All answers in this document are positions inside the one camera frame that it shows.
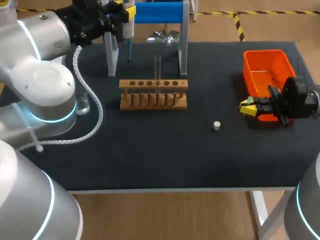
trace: cable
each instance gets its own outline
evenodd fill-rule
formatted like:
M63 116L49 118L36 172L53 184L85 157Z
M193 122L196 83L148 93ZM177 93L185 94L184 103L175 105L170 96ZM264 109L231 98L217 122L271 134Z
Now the cable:
M79 82L82 84L82 86L85 88L85 90L90 94L90 96L93 98L94 102L97 105L98 112L99 112L98 121L97 121L95 127L91 130L91 132L89 132L88 134L86 134L82 137L79 137L76 139L70 139L70 140L44 140L44 141L39 142L41 145L66 145L66 144L76 144L76 143L83 142L83 141L91 138L98 131L98 129L100 128L100 126L102 124L102 121L104 118L104 110L103 110L102 104L99 101L99 98L94 93L94 91L92 91L91 88L88 86L88 84L85 82L84 78L82 77L82 75L79 71L78 58L79 58L81 50L82 50L82 47L78 46L73 54L73 59L72 59L73 70L74 70L74 73L75 73L76 77L78 78ZM25 145L19 147L17 150L21 151L24 149L28 149L34 145L35 144L33 142L31 142L31 143L28 143L28 144L25 144Z

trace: orange plastic crate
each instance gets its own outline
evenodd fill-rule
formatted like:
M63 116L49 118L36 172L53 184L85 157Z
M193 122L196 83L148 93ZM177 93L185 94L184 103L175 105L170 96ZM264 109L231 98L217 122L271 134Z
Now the orange plastic crate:
M243 76L252 97L270 97L269 85L282 91L287 78L296 76L282 50L251 50L244 52L243 57ZM273 114L258 118L261 121L278 121Z

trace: small white cap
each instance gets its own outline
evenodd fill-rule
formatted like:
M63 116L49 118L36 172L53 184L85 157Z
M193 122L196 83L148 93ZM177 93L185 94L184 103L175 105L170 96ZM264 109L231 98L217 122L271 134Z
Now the small white cap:
M221 123L219 121L215 121L213 123L214 130L219 130L220 126L221 126Z

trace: wooden peg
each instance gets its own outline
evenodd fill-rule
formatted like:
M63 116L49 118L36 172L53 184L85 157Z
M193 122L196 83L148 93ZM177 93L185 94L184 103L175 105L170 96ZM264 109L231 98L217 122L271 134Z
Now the wooden peg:
M150 106L151 103L151 92L148 92L148 106Z
M159 106L159 93L155 94L155 105Z
M132 92L131 93L131 106L135 105L135 94Z
M168 93L164 93L164 105L167 106L168 105Z
M139 105L142 106L142 92L139 93Z
M173 93L173 103L172 103L173 106L176 105L176 99L177 99L177 93L174 92Z

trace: table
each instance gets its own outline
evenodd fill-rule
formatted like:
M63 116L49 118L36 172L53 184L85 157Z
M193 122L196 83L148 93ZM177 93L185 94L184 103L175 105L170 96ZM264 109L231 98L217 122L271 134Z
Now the table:
M320 124L296 119L289 127L240 114L248 97L243 53L282 49L297 75L312 78L293 42L190 43L188 110L120 111L119 79L152 79L154 55L162 54L162 78L179 78L176 46L134 44L132 61L120 49L117 76L108 78L104 46L86 47L79 69L104 106L101 129L91 139L22 153L69 191L136 189L229 189L294 187L318 154ZM5 88L0 104L16 101ZM89 114L57 139L88 133ZM211 131L221 122L218 132Z

